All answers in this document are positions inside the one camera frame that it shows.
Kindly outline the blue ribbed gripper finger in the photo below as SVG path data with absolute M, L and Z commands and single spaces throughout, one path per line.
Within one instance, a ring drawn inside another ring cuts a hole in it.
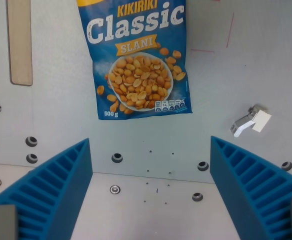
M 69 240 L 93 176 L 89 139 L 55 155 L 0 193 L 17 210 L 19 240 Z
M 292 239 L 290 173 L 215 136 L 209 169 L 240 239 Z

